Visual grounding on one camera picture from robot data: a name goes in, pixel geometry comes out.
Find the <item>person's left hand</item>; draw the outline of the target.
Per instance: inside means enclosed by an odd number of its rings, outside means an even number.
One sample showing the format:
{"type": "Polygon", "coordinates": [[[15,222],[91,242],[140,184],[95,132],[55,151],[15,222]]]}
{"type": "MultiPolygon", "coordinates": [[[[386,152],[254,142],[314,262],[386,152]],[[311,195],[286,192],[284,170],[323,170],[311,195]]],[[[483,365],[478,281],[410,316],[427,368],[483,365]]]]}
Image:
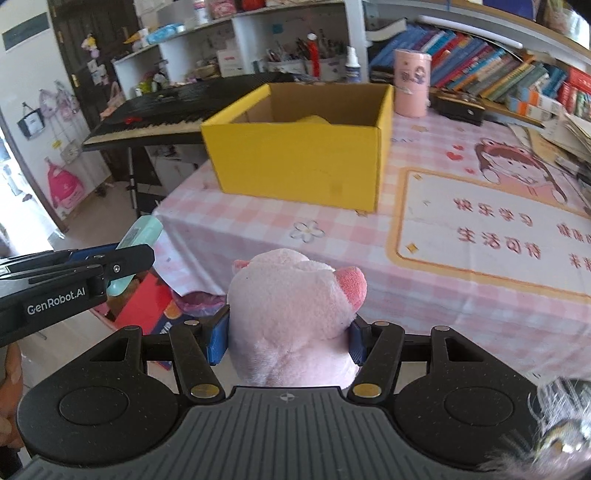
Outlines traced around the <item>person's left hand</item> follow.
{"type": "Polygon", "coordinates": [[[21,351],[17,343],[7,347],[1,373],[4,375],[0,389],[1,445],[19,450],[23,441],[16,426],[16,412],[23,395],[23,375],[21,351]]]}

